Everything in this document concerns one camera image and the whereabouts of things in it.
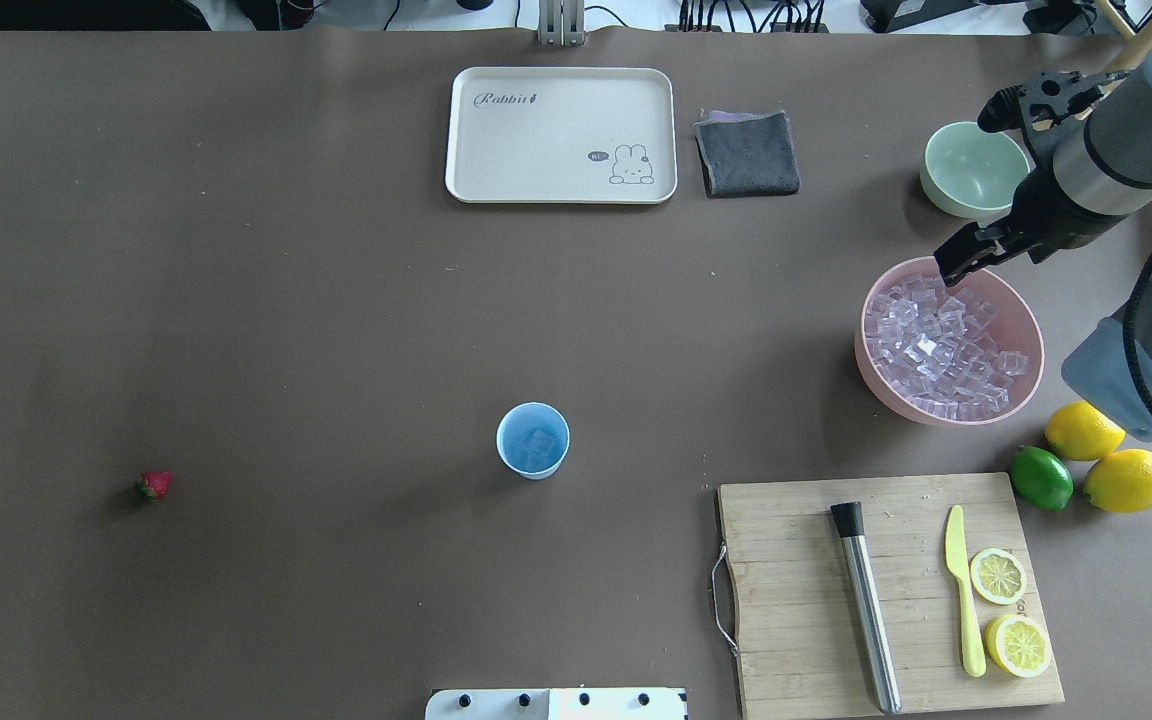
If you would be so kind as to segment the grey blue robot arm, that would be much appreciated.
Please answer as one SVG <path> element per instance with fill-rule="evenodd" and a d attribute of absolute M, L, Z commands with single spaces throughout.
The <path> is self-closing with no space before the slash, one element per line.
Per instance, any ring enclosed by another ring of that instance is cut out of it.
<path fill-rule="evenodd" d="M 948 286 L 1015 256 L 1043 263 L 1087 247 L 1152 202 L 1152 47 L 1130 70 L 1044 71 L 1002 88 L 977 119 L 1020 129 L 1034 168 L 991 223 L 934 251 Z M 1152 251 L 1123 305 L 1066 357 L 1064 382 L 1135 438 L 1152 441 Z"/>

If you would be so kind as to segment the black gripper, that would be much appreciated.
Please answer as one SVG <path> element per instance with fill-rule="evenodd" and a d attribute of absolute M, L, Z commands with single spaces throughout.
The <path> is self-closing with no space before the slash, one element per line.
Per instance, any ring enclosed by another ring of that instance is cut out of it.
<path fill-rule="evenodd" d="M 1087 111 L 1105 97 L 1105 76 L 1043 71 L 1002 88 L 980 109 L 984 132 L 1018 129 L 1034 167 L 1011 192 L 1011 209 L 996 222 L 967 223 L 933 251 L 947 288 L 970 274 L 1028 255 L 1043 263 L 1078 249 L 1107 229 L 1094 185 L 1105 179 L 1087 149 Z"/>

